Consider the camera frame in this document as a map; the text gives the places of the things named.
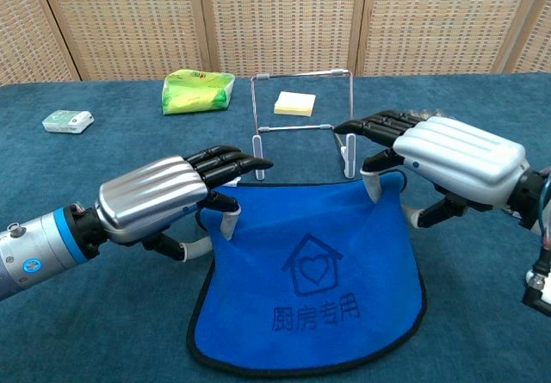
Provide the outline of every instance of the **silver robotic hand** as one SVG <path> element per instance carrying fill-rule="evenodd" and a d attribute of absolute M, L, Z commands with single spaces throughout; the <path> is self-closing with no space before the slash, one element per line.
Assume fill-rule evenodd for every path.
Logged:
<path fill-rule="evenodd" d="M 147 250 L 183 260 L 183 245 L 163 231 L 188 213 L 211 208 L 224 213 L 231 235 L 239 204 L 214 188 L 271 166 L 238 148 L 214 146 L 185 158 L 160 159 L 105 182 L 93 207 L 73 204 L 11 224 L 0 232 L 0 300 L 89 261 L 107 240 L 141 242 Z"/>
<path fill-rule="evenodd" d="M 334 131 L 363 135 L 387 147 L 363 163 L 362 177 L 372 200 L 381 194 L 379 172 L 398 165 L 426 178 L 444 194 L 425 209 L 402 206 L 416 228 L 462 216 L 469 207 L 478 211 L 508 207 L 517 212 L 520 225 L 542 236 L 523 302 L 551 315 L 551 281 L 545 287 L 551 269 L 551 180 L 548 171 L 529 167 L 522 145 L 458 120 L 392 110 L 349 120 Z"/>

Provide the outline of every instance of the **house logo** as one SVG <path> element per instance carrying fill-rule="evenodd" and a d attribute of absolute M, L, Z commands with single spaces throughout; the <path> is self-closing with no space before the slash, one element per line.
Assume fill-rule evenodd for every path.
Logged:
<path fill-rule="evenodd" d="M 308 233 L 282 267 L 289 270 L 297 295 L 322 293 L 338 285 L 337 260 L 343 255 Z"/>

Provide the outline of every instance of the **sticky note pad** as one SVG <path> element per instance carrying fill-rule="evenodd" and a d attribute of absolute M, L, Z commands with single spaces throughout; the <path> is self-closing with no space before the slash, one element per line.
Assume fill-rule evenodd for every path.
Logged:
<path fill-rule="evenodd" d="M 275 114 L 297 114 L 311 116 L 316 95 L 306 93 L 281 92 L 274 106 Z"/>

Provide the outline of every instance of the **blue cloth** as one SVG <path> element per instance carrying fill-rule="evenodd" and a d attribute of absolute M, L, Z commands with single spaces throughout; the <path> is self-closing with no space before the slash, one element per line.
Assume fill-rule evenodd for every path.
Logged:
<path fill-rule="evenodd" d="M 377 204 L 362 181 L 224 188 L 242 213 L 227 241 L 220 213 L 201 212 L 215 269 L 190 326 L 192 351 L 238 373 L 293 375 L 358 366 L 411 335 L 424 296 L 403 182 L 384 175 Z"/>
<path fill-rule="evenodd" d="M 0 227 L 74 201 L 88 206 L 101 182 L 163 156 L 219 143 L 251 152 L 248 80 L 236 80 L 223 112 L 163 116 L 162 88 L 161 81 L 0 86 Z M 277 79 L 258 83 L 261 124 L 295 123 L 269 112 L 281 90 L 317 95 L 313 123 L 346 119 L 346 82 Z M 537 169 L 551 163 L 551 74 L 357 77 L 354 95 L 356 117 L 440 108 L 523 144 Z M 56 109 L 89 110 L 96 122 L 82 135 L 46 133 L 41 121 Z M 266 182 L 345 181 L 327 131 L 263 139 L 276 163 Z M 358 167 L 380 150 L 358 139 Z M 411 173 L 401 196 L 413 207 L 442 198 Z M 202 232 L 189 218 L 170 234 L 193 241 Z M 520 302 L 536 236 L 500 211 L 474 210 L 410 235 L 428 300 L 418 332 L 379 361 L 309 381 L 547 381 L 551 321 Z M 184 342 L 209 256 L 181 264 L 139 245 L 100 250 L 89 263 L 0 302 L 0 381 L 240 381 L 202 367 Z"/>

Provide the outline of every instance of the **green tissue package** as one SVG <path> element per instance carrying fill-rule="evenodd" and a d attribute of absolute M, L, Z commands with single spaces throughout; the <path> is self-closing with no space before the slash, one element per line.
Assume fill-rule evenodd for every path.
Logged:
<path fill-rule="evenodd" d="M 230 73 L 175 71 L 164 79 L 163 114 L 226 109 L 234 81 Z"/>

